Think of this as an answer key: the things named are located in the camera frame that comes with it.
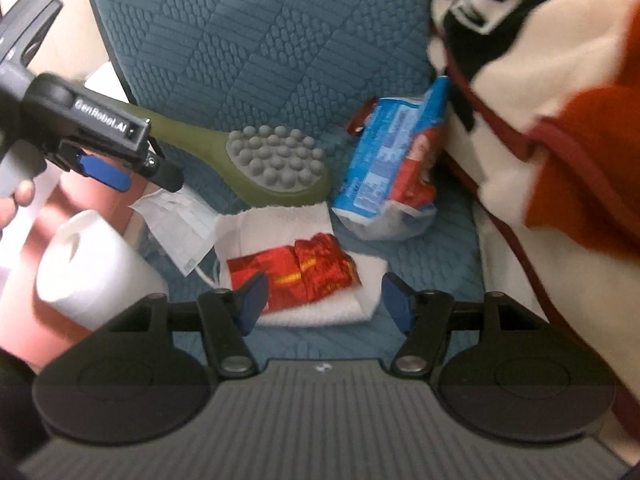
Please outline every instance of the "red foil wrapper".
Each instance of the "red foil wrapper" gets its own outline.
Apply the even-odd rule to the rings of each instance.
[[[227,262],[231,285],[238,290],[256,272],[269,280],[269,301],[263,314],[322,300],[336,290],[359,285],[353,260],[342,251],[335,236],[320,233],[311,240],[296,240],[234,258]]]

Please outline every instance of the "hand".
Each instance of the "hand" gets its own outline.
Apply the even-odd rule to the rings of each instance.
[[[7,227],[18,212],[18,206],[27,207],[33,202],[35,186],[31,180],[25,180],[18,185],[10,198],[0,198],[0,230]]]

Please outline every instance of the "face mask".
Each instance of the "face mask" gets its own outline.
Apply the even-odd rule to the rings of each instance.
[[[159,189],[131,208],[143,216],[151,234],[184,276],[216,241],[218,213],[188,186],[175,193]]]

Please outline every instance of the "blanket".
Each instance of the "blanket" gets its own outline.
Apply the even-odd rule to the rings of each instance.
[[[550,320],[640,397],[640,0],[431,12],[431,62],[455,83],[453,165],[510,230]]]

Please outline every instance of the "blue snack package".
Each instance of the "blue snack package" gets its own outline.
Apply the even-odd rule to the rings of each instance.
[[[442,76],[422,101],[382,98],[369,117],[332,209],[364,240],[404,240],[433,222],[429,169],[444,142],[449,80]]]

